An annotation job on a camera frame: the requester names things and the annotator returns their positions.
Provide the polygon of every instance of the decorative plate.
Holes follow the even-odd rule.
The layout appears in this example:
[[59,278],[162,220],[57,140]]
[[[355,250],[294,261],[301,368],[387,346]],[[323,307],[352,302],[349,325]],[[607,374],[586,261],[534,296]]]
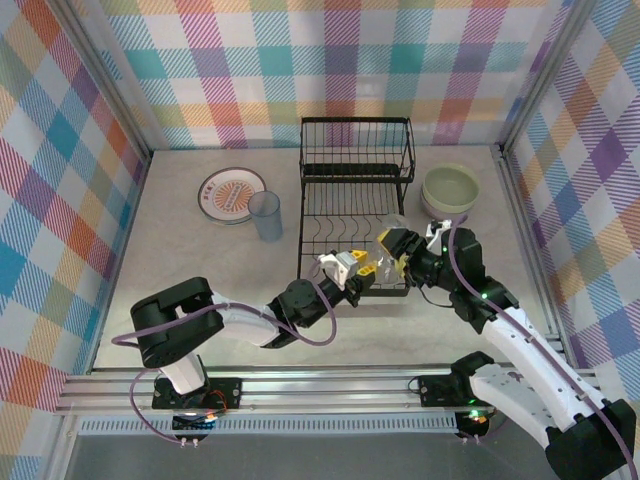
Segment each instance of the decorative plate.
[[241,167],[225,168],[204,181],[198,192],[198,204],[210,220],[237,225],[251,218],[249,199],[264,190],[264,180],[256,172]]

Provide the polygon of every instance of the dish rack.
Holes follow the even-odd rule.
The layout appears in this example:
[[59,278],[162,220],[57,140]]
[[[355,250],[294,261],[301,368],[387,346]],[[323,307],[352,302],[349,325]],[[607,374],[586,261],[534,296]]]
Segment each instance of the dish rack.
[[[415,175],[408,118],[307,117],[300,137],[298,278],[318,255],[371,251],[384,217],[404,215],[404,196]],[[407,293],[404,282],[376,283],[367,295]]]

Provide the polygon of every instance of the plaid wallpaper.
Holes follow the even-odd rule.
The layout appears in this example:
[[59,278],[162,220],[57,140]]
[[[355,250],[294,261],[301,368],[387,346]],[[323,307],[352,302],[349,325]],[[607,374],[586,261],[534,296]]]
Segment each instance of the plaid wallpaper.
[[297,146],[308,115],[494,143],[571,3],[75,0],[155,148]]
[[0,478],[38,470],[144,164],[44,0],[0,2]]
[[520,187],[579,363],[634,402],[639,25],[640,0],[601,0],[516,148]]

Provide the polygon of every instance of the purple cable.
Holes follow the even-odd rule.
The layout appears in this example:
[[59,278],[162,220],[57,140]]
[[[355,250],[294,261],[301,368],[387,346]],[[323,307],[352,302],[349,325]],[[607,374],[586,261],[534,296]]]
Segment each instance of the purple cable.
[[[484,303],[486,303],[491,308],[493,308],[493,310],[499,313],[507,321],[507,323],[509,323],[512,327],[514,327],[526,338],[528,338],[530,335],[526,328],[520,325],[515,318],[513,318],[511,315],[509,315],[507,312],[505,312],[502,308],[500,308],[498,305],[493,303],[491,300],[482,298],[482,295],[480,294],[480,292],[478,292],[475,288],[473,288],[473,286],[462,275],[462,272],[460,271],[460,268],[456,263],[456,258],[453,250],[454,248],[453,243],[456,236],[456,230],[458,229],[460,224],[464,222],[466,219],[467,219],[467,214],[464,214],[458,217],[456,220],[454,220],[453,224],[451,225],[451,230],[449,232],[449,242],[448,242],[449,259],[451,260],[451,267],[453,268],[453,271],[458,277],[458,280],[460,280],[460,283],[462,283],[462,285],[464,285],[464,287],[473,296],[479,298]],[[638,480],[638,471],[636,470],[636,466],[633,463],[633,456],[631,455],[631,452],[627,448],[626,443],[624,443],[624,439],[622,438],[618,430],[616,430],[616,428],[611,423],[611,421],[606,417],[604,413],[602,413],[602,411],[598,408],[595,402],[587,396],[586,392],[580,387],[578,382],[576,382],[573,378],[571,378],[571,375],[569,375],[564,370],[564,368],[562,368],[562,366],[556,361],[556,359],[553,358],[553,356],[542,346],[542,344],[536,338],[533,338],[531,343],[538,349],[538,351],[542,354],[542,356],[551,364],[551,366],[557,371],[557,373],[563,378],[563,380],[565,380],[569,385],[571,385],[571,388],[573,388],[573,390],[579,396],[584,396],[583,398],[584,402],[587,405],[589,405],[589,408],[591,408],[591,410],[594,411],[594,413],[600,418],[600,420],[602,420],[602,423],[605,424],[605,426],[609,430],[609,433],[611,433],[616,443],[618,444],[618,447],[620,447],[620,451],[622,452],[622,455],[624,455],[624,458],[629,467],[629,471],[631,472],[631,479]]]
[[[336,338],[336,334],[338,333],[338,321],[336,319],[336,314],[333,311],[333,308],[331,307],[331,304],[329,303],[329,299],[324,294],[322,289],[318,286],[318,284],[315,281],[313,281],[312,273],[313,273],[313,270],[318,265],[320,265],[320,261],[316,260],[314,262],[314,264],[312,265],[311,269],[309,270],[309,274],[307,275],[307,277],[308,277],[308,280],[311,282],[311,285],[313,285],[314,290],[316,291],[316,293],[320,297],[320,300],[322,301],[322,303],[324,304],[325,308],[327,309],[327,312],[329,313],[329,317],[331,318],[331,334],[329,335],[329,338],[327,338],[326,340],[316,341],[316,340],[311,340],[310,338],[303,337],[297,331],[295,331],[294,329],[289,327],[289,325],[281,322],[280,320],[278,320],[277,318],[272,317],[271,315],[267,315],[267,314],[261,312],[257,308],[253,308],[253,307],[251,307],[249,305],[245,305],[244,303],[230,302],[230,303],[219,303],[217,305],[209,305],[207,307],[201,308],[200,310],[197,310],[195,312],[189,313],[188,315],[185,315],[184,317],[178,318],[177,320],[173,320],[171,322],[167,322],[167,323],[165,323],[163,325],[158,325],[158,326],[155,326],[155,327],[145,328],[144,330],[140,330],[139,332],[131,332],[131,333],[126,333],[124,335],[118,335],[117,337],[114,337],[114,338],[111,339],[111,343],[113,343],[114,345],[121,346],[121,347],[130,347],[130,348],[138,349],[138,344],[137,343],[129,342],[128,340],[130,340],[132,338],[144,337],[144,336],[150,335],[152,333],[164,332],[165,330],[169,330],[170,328],[174,328],[174,327],[178,327],[180,325],[184,325],[185,323],[190,322],[191,320],[193,320],[195,318],[199,318],[200,316],[204,315],[207,312],[213,312],[213,311],[221,310],[221,309],[224,309],[224,308],[238,308],[240,310],[244,310],[246,312],[253,313],[253,314],[255,314],[255,315],[259,316],[259,317],[263,317],[263,318],[269,320],[275,326],[282,328],[286,332],[289,332],[291,335],[293,335],[297,339],[303,341],[304,343],[307,343],[307,344],[312,345],[314,347],[324,347],[325,345],[329,345]],[[136,416],[140,419],[140,421],[142,421],[142,423],[144,423],[144,425],[149,430],[151,430],[153,433],[155,433],[156,435],[158,435],[160,438],[162,438],[164,440],[167,440],[169,442],[176,443],[176,444],[182,446],[183,443],[180,440],[178,440],[176,438],[173,438],[173,437],[171,437],[171,436],[169,436],[169,435],[167,435],[165,433],[162,433],[160,430],[155,428],[151,424],[151,422],[149,422],[149,420],[147,420],[144,417],[144,415],[142,415],[142,412],[140,411],[140,409],[136,405],[136,402],[135,402],[135,399],[134,399],[135,386],[138,384],[138,382],[140,381],[140,379],[144,375],[146,375],[147,373],[154,372],[154,371],[156,371],[156,370],[143,370],[133,379],[133,381],[131,382],[131,385],[129,386],[129,403],[131,404],[131,408],[133,409],[133,412],[136,414]]]

